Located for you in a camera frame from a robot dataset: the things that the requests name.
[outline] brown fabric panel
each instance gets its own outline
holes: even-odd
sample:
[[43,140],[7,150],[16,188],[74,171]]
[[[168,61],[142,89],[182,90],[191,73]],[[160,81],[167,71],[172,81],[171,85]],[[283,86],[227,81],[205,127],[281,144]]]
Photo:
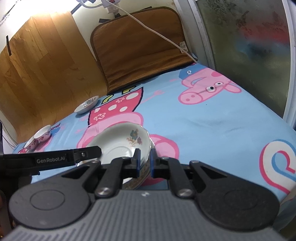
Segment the brown fabric panel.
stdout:
[[[185,41],[179,15],[170,8],[146,9],[132,15],[178,45]],[[108,94],[192,62],[178,48],[129,16],[96,27],[91,44],[105,75]]]

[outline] wooden board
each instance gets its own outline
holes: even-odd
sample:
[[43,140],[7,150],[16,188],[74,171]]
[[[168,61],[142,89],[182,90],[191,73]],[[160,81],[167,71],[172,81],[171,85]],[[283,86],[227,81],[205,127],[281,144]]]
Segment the wooden board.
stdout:
[[71,13],[31,17],[0,53],[0,110],[17,141],[106,94],[103,76]]

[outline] pig eye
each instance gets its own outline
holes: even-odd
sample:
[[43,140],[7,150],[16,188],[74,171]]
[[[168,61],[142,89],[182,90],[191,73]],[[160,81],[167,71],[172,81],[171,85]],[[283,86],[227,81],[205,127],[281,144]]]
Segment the pig eye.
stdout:
[[207,92],[214,92],[216,88],[214,86],[209,86],[206,88]]

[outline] white label tag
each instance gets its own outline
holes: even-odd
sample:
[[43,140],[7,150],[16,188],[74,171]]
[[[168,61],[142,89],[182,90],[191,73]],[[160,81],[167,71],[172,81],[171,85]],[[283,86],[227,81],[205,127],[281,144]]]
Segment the white label tag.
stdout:
[[186,46],[185,41],[180,43],[180,47],[183,49],[183,51],[181,51],[181,53],[188,52],[188,48]]

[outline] bowl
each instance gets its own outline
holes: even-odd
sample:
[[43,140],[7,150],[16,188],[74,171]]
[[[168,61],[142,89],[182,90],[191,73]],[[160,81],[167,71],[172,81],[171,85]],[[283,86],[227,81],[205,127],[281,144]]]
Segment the bowl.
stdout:
[[87,101],[85,101],[81,105],[79,105],[74,110],[74,113],[76,113],[76,114],[83,114],[85,112],[90,111],[91,109],[93,109],[97,105],[98,100],[99,100],[99,97],[98,96],[94,96],[94,97],[88,99]]
[[143,167],[149,157],[151,141],[148,131],[141,125],[125,122],[106,128],[87,145],[87,147],[90,146],[101,148],[102,156],[99,160],[102,164],[109,164],[117,157],[132,157],[135,149],[139,148],[141,150],[141,167]]
[[24,148],[27,150],[34,150],[38,146],[39,142],[32,136],[27,143],[25,144]]
[[47,141],[51,135],[51,125],[42,127],[39,131],[36,132],[34,138],[40,142]]

